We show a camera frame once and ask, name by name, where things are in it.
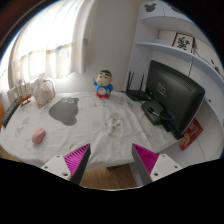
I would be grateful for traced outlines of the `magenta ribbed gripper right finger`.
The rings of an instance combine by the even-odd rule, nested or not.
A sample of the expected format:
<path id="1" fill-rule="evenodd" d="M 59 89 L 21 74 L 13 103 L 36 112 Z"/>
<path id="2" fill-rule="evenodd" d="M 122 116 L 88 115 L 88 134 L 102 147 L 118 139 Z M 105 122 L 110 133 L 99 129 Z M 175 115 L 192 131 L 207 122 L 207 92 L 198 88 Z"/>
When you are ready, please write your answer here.
<path id="1" fill-rule="evenodd" d="M 144 185 L 182 169 L 166 154 L 156 154 L 140 145 L 132 144 L 132 156 Z"/>

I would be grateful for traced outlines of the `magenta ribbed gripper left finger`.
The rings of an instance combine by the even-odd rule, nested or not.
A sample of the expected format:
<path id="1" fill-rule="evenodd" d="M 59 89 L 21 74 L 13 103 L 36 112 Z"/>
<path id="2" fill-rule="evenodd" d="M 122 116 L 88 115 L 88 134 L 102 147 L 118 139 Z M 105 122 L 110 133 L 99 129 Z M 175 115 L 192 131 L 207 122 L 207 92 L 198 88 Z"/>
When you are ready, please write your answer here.
<path id="1" fill-rule="evenodd" d="M 65 156 L 55 155 L 42 169 L 79 185 L 90 155 L 90 145 L 86 144 Z"/>

